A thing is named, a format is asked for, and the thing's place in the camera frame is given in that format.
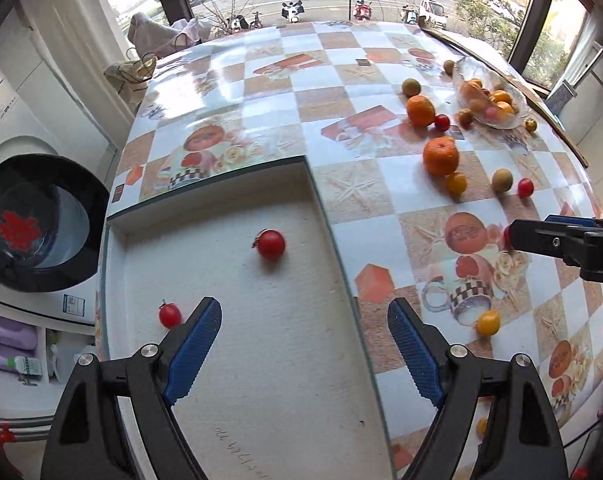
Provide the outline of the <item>brown fruit behind bowl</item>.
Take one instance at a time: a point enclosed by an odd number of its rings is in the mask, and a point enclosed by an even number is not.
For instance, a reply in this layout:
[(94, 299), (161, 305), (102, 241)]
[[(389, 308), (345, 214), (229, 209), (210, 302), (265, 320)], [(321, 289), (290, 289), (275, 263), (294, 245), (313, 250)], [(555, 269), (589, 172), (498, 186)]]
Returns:
[(443, 71), (448, 75), (452, 76), (454, 72), (455, 63), (452, 60), (447, 60), (443, 62)]

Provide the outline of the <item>upper orange tangerine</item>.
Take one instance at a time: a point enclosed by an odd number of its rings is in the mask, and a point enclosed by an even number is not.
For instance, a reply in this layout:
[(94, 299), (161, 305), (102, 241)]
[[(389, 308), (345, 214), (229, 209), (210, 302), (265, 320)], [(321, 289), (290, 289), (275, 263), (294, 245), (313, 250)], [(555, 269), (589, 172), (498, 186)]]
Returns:
[(426, 128), (434, 122), (436, 110), (433, 103), (426, 96), (417, 94), (416, 96), (410, 96), (408, 99), (407, 114), (413, 125)]

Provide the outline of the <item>orange tangerine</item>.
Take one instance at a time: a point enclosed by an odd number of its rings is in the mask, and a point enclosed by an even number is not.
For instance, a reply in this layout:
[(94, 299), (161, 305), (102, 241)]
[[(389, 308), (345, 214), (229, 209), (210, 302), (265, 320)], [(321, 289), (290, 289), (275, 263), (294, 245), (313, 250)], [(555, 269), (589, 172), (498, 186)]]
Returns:
[(459, 150), (451, 136), (437, 136), (429, 140), (422, 153), (426, 171), (434, 177), (446, 177), (457, 170), (460, 162)]
[(410, 96), (408, 99), (407, 114), (413, 125), (426, 128), (434, 122), (436, 110), (433, 103), (426, 96), (417, 94), (416, 96)]

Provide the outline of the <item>white shallow tray box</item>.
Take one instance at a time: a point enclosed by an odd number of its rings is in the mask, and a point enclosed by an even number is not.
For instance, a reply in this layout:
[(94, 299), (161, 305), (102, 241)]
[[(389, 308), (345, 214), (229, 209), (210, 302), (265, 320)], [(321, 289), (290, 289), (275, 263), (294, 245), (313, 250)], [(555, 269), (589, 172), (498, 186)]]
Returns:
[[(266, 229), (278, 261), (252, 247)], [(101, 344), (110, 359), (160, 341), (163, 301), (222, 321), (174, 408), (212, 479), (388, 479), (388, 438), (355, 305), (303, 157), (234, 170), (108, 218)]]

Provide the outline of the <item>brown fruit near bowl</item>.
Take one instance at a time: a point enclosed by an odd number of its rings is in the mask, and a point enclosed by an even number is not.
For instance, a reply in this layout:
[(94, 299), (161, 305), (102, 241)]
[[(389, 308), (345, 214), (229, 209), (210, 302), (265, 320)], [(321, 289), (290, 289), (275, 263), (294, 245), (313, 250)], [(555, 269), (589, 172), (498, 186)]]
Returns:
[(474, 122), (473, 113), (468, 108), (462, 108), (458, 113), (458, 123), (464, 129), (472, 127)]

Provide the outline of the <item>red tomato beside tangerine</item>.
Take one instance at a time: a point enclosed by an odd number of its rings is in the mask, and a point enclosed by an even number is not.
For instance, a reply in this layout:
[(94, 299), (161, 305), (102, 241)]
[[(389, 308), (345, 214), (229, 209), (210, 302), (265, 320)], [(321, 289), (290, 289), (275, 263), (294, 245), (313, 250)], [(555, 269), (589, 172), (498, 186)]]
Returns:
[(445, 114), (437, 114), (434, 118), (434, 126), (440, 132), (446, 132), (450, 128), (450, 119)]

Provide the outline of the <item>yellow cherry tomato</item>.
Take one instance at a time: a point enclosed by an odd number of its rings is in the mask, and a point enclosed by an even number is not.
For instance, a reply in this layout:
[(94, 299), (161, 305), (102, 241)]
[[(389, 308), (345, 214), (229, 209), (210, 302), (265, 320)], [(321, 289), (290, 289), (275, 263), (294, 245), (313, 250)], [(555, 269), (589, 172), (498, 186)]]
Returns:
[(482, 337), (492, 337), (501, 327), (500, 313), (497, 309), (483, 312), (476, 321), (476, 331)]

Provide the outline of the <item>lower orange tangerine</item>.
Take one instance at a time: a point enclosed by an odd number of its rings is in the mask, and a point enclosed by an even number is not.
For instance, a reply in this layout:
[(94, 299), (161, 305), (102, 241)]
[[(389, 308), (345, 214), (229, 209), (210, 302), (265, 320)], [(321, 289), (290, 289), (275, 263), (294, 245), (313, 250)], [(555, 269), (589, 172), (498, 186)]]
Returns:
[(460, 162), (459, 150), (451, 136), (437, 136), (429, 140), (422, 153), (426, 171), (434, 177), (446, 177), (457, 170)]

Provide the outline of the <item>clear glass fruit bowl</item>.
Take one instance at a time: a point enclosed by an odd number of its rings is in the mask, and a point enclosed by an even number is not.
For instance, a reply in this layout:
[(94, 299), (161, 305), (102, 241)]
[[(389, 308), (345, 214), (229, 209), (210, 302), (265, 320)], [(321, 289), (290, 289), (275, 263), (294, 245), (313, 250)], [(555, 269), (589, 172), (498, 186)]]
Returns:
[(528, 116), (522, 91), (472, 56), (463, 56), (454, 63), (452, 83), (460, 105), (485, 126), (514, 129)]

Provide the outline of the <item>purple detergent bottle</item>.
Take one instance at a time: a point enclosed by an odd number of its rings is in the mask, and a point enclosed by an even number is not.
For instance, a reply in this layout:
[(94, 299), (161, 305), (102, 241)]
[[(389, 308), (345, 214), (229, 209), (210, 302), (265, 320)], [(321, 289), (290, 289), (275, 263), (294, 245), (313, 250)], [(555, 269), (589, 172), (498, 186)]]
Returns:
[(38, 336), (34, 326), (0, 316), (0, 344), (32, 351), (37, 348)]

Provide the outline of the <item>yellow tomato beside tangerine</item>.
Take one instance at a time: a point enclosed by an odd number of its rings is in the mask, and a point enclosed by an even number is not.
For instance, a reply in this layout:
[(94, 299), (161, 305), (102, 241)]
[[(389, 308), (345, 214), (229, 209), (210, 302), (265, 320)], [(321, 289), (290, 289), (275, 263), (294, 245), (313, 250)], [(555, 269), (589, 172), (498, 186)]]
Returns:
[(462, 172), (453, 172), (448, 174), (445, 179), (445, 188), (451, 196), (459, 197), (467, 189), (467, 179)]

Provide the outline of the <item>large red cherry tomato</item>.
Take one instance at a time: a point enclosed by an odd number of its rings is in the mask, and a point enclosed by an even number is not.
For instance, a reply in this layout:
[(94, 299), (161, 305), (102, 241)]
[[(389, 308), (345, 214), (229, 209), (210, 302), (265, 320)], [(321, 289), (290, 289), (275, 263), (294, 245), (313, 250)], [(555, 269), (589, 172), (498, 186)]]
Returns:
[(266, 229), (257, 234), (252, 247), (262, 258), (268, 261), (278, 261), (285, 252), (286, 242), (279, 231)]

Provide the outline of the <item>small red cherry tomato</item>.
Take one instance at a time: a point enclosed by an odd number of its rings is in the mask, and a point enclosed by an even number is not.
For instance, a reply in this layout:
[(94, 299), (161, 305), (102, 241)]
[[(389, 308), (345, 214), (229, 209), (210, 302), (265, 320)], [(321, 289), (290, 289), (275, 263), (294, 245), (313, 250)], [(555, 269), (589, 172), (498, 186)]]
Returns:
[(182, 313), (173, 302), (162, 302), (158, 308), (158, 318), (167, 330), (182, 323)]

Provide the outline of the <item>small yellow fruit by bowl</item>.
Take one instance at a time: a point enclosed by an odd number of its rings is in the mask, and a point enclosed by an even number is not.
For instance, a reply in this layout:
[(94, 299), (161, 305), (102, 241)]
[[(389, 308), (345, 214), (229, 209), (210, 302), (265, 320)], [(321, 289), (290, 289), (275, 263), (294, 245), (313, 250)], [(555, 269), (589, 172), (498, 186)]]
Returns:
[(528, 132), (533, 133), (537, 130), (537, 122), (533, 118), (527, 118), (524, 127)]

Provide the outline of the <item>green kiwi far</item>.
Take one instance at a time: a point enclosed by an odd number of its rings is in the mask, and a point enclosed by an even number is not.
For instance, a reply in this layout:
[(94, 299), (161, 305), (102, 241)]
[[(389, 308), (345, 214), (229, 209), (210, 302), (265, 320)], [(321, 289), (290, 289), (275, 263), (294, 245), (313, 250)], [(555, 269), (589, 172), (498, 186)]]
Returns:
[(418, 96), (421, 93), (422, 87), (419, 81), (414, 78), (407, 78), (402, 81), (401, 92), (402, 94), (410, 99), (413, 96)]

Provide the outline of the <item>patterned tablecloth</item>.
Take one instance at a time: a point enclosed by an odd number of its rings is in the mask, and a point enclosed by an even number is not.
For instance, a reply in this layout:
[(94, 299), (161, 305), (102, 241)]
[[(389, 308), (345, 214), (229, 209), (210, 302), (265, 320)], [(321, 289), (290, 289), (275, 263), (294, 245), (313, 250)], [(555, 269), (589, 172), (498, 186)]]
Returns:
[[(266, 27), (169, 56), (134, 119), (110, 211), (303, 155), (383, 385), (399, 382), (388, 335), (376, 325), (383, 300), (408, 292), (431, 320), (471, 336), (467, 290), (500, 313), (488, 350), (530, 351), (565, 424), (603, 379), (603, 285), (562, 261), (505, 250), (502, 233), (517, 218), (601, 218), (603, 207), (585, 166), (538, 113), (530, 114), (533, 133), (459, 125), (461, 105), (443, 71), (454, 57), (414, 26), (349, 22)], [(420, 82), (436, 115), (449, 117), (448, 131), (410, 122), (407, 78)], [(437, 136), (457, 144), (455, 171), (467, 179), (459, 197), (447, 192), (447, 176), (423, 165), (424, 146)], [(514, 178), (503, 194), (491, 187), (499, 168)], [(535, 185), (528, 198), (517, 195), (523, 178)]]

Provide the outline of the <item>green kiwi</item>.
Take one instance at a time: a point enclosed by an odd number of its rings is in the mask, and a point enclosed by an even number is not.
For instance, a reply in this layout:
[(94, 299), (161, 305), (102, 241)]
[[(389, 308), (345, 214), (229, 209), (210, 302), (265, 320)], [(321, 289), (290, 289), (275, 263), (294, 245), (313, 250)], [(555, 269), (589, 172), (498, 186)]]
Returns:
[(407, 78), (402, 81), (401, 92), (402, 94), (410, 99), (413, 96), (418, 96), (421, 93), (422, 87), (419, 81), (414, 78)]
[(510, 191), (513, 186), (514, 178), (513, 174), (507, 168), (499, 168), (495, 170), (495, 173), (491, 178), (491, 187), (493, 192), (497, 194), (503, 194)]

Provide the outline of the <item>green kiwi near front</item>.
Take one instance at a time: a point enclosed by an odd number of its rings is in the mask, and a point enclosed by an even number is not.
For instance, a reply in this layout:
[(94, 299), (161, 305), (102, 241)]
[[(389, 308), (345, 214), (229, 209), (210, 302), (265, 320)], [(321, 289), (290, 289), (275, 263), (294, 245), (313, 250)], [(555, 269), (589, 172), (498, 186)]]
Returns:
[(513, 186), (514, 178), (513, 174), (507, 168), (499, 168), (495, 170), (495, 173), (491, 178), (491, 187), (493, 192), (497, 194), (503, 194), (510, 191)]

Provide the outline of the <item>white washing machine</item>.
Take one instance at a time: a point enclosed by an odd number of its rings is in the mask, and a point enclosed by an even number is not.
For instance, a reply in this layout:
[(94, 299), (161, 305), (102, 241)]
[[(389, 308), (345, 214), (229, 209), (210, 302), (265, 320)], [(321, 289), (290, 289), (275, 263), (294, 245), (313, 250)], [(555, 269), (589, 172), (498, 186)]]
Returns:
[(107, 206), (0, 70), (0, 315), (93, 333)]

